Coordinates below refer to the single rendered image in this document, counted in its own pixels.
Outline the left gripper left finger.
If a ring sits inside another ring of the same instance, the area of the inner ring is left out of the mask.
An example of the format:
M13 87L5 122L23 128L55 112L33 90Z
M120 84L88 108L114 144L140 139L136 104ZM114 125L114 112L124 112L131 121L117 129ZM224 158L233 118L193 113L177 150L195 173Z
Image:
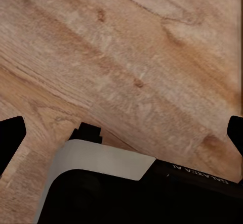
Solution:
M26 136L22 116L0 121L0 176Z

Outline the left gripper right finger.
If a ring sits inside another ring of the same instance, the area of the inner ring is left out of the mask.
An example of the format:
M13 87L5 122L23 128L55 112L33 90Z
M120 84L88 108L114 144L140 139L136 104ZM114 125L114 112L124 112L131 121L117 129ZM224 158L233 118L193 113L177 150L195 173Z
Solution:
M243 156L243 118L231 116L227 134Z

